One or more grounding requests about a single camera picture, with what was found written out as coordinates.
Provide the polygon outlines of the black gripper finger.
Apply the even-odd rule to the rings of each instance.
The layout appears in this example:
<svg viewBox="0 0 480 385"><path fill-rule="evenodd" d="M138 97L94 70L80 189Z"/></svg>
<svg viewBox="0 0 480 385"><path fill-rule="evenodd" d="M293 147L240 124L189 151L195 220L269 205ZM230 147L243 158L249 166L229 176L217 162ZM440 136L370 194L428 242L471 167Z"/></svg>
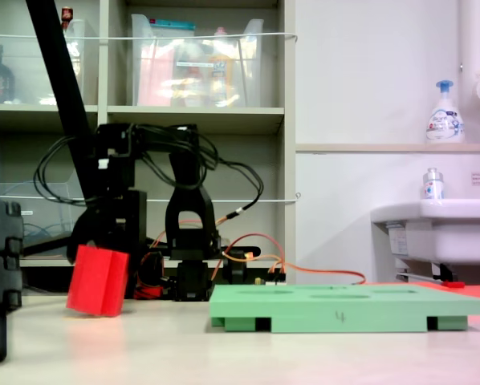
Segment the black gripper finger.
<svg viewBox="0 0 480 385"><path fill-rule="evenodd" d="M139 261L146 250L146 233L144 230L123 231L121 251L129 255L130 261Z"/></svg>
<svg viewBox="0 0 480 385"><path fill-rule="evenodd" d="M80 245L89 242L99 248L112 249L115 246L113 231L115 218L104 206L90 206L79 217L67 244L67 260L74 265Z"/></svg>

